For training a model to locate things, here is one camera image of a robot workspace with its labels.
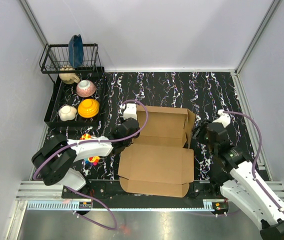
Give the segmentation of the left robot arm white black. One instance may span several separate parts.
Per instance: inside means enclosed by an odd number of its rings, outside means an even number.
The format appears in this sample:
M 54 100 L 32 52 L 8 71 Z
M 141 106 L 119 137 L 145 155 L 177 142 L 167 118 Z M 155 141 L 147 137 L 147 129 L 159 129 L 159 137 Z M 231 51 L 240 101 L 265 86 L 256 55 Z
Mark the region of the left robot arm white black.
M 139 123 L 128 118 L 110 134 L 85 140 L 68 139 L 59 134 L 46 142 L 31 161 L 35 167 L 34 180 L 42 180 L 46 186 L 60 184 L 72 188 L 79 198 L 90 193 L 84 176 L 72 165 L 74 162 L 94 157 L 107 157 L 121 153 L 139 136 Z

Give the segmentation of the brown cardboard box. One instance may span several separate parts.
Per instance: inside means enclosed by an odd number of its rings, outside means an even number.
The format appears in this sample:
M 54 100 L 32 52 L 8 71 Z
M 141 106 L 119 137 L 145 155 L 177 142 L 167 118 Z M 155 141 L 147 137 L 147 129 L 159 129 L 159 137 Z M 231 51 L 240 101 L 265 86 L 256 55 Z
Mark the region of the brown cardboard box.
M 118 176 L 127 193 L 183 198 L 194 176 L 190 148 L 196 115 L 187 108 L 137 106 L 144 126 L 119 160 Z

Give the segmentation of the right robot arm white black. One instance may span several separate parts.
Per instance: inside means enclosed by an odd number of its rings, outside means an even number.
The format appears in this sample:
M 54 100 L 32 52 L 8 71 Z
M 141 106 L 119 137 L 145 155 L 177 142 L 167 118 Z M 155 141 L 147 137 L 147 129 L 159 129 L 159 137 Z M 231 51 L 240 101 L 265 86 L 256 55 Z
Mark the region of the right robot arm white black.
M 262 239 L 284 240 L 284 201 L 261 178 L 253 160 L 231 144 L 225 125 L 205 120 L 193 133 L 220 166 L 219 173 L 210 177 L 210 195 L 233 202 L 256 225 Z

